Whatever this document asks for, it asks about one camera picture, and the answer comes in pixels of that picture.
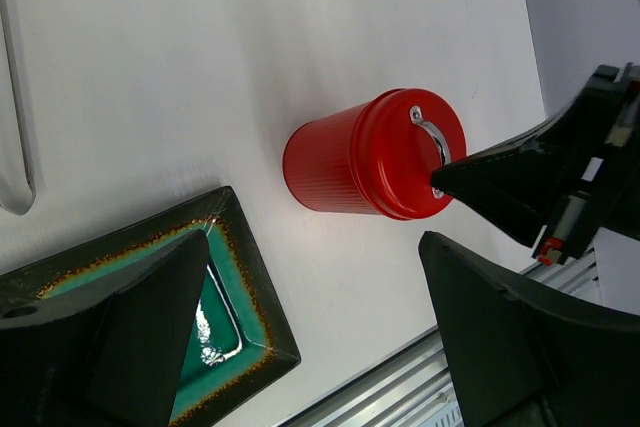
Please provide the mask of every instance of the red canister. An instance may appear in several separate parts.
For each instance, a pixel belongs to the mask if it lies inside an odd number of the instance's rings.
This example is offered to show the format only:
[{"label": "red canister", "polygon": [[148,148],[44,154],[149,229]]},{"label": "red canister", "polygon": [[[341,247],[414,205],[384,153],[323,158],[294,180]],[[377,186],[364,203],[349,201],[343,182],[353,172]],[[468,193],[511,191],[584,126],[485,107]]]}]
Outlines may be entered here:
[{"label": "red canister", "polygon": [[449,104],[426,90],[396,89],[300,127],[283,171],[291,193],[312,210],[423,219],[451,202],[431,188],[431,172],[465,155]]}]

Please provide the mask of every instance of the white surface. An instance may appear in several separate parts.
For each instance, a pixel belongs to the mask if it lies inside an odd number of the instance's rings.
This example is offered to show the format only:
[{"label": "white surface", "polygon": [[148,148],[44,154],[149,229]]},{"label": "white surface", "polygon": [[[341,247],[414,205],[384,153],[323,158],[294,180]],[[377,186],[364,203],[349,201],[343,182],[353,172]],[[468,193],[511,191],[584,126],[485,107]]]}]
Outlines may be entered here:
[{"label": "white surface", "polygon": [[460,204],[402,223],[318,214],[281,177],[297,126],[398,86],[431,89],[470,152],[543,120],[524,0],[10,0],[38,199],[0,212],[4,270],[236,190],[302,352],[219,425],[297,412],[432,326],[417,256],[438,230],[513,268]]},{"label": "white surface", "polygon": [[602,305],[640,315],[640,242],[600,229],[593,244]]}]

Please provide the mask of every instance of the green tray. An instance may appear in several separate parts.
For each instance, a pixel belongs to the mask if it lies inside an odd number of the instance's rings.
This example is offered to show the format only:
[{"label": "green tray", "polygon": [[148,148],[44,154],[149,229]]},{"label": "green tray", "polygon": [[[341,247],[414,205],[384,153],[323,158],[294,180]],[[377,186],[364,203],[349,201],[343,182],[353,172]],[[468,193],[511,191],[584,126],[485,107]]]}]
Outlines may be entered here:
[{"label": "green tray", "polygon": [[209,427],[300,363],[231,187],[0,277],[0,312],[121,269],[194,229],[207,234],[210,265],[171,426]]}]

